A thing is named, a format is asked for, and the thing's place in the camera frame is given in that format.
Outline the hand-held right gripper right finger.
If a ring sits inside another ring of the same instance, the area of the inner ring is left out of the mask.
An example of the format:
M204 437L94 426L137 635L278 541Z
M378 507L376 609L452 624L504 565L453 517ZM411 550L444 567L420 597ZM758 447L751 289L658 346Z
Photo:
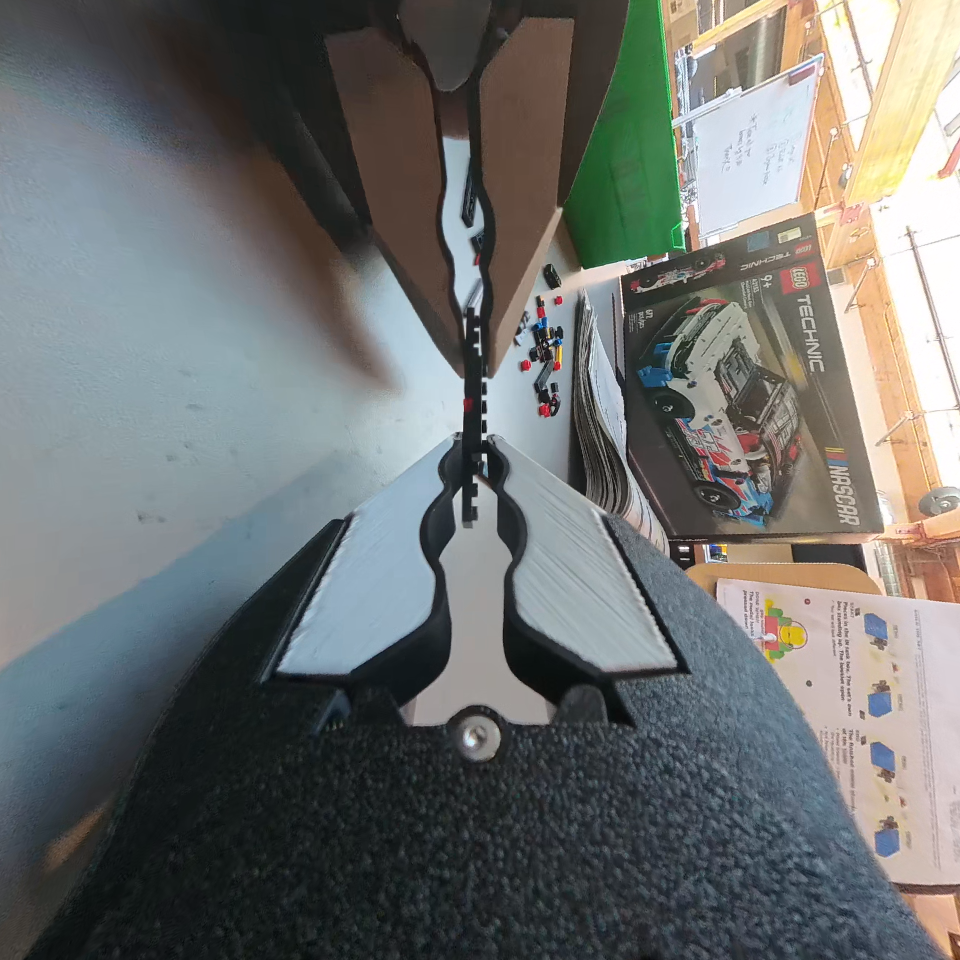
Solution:
M684 668L608 515L505 438L486 440L496 530L510 553L503 650L510 672L575 722L635 725L621 682Z

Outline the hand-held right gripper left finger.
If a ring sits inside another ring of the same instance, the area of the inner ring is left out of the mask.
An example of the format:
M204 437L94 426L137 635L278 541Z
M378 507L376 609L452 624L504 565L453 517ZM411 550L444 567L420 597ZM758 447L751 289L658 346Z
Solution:
M273 680L385 692L411 724L451 652L441 558L457 521L458 435L353 510L311 574L273 651Z

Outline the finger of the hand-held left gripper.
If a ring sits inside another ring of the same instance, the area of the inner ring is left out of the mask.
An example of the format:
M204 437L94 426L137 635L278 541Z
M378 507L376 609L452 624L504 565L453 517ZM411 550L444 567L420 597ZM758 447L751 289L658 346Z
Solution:
M448 177L426 57L381 29L333 33L324 44L372 239L440 356L463 377L463 319L442 224Z
M558 202L574 20L525 17L483 66L471 107L485 239L486 373L514 342L560 220Z

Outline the green plastic bin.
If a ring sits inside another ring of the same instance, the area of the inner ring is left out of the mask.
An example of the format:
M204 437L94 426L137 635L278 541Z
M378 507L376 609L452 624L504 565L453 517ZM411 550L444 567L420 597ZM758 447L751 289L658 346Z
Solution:
M585 269L686 251L661 2L630 1L563 219Z

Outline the open instruction booklet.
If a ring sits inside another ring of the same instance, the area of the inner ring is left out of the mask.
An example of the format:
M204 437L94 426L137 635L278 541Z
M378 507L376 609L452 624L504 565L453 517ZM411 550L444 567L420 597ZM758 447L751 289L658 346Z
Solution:
M578 294L573 343L571 419L582 460L582 493L668 556L666 530L630 466L622 390L586 289Z

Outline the white whiteboard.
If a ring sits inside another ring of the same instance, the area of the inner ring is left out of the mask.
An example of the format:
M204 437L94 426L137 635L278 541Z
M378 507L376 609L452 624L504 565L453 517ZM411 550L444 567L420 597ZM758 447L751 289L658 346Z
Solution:
M798 203L824 58L691 113L702 237Z

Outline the toy car set box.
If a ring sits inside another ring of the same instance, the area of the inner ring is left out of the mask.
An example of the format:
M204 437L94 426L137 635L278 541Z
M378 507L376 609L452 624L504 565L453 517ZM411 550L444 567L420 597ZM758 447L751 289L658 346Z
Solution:
M883 532L812 214L625 274L620 300L629 462L671 539Z

